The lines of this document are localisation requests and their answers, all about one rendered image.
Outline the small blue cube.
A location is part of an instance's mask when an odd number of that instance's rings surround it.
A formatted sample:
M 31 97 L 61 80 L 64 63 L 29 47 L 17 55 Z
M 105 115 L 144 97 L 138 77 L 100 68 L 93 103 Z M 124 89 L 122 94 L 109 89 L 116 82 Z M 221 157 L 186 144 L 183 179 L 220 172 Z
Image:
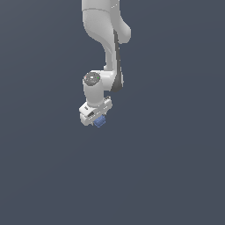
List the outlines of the small blue cube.
M 95 119 L 93 121 L 94 125 L 96 127 L 101 127 L 105 124 L 105 116 L 104 115 L 101 115 L 100 117 L 98 117 L 97 119 Z

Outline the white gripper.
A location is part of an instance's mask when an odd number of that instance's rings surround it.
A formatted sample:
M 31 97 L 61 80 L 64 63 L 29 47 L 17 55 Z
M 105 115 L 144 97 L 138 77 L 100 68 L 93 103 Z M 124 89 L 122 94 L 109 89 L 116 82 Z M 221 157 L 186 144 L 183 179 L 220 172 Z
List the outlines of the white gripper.
M 104 99 L 102 105 L 97 107 L 90 107 L 87 103 L 84 103 L 80 108 L 80 120 L 85 125 L 94 125 L 93 121 L 100 117 L 101 115 L 106 116 L 107 112 L 112 108 L 113 103 L 110 96 Z

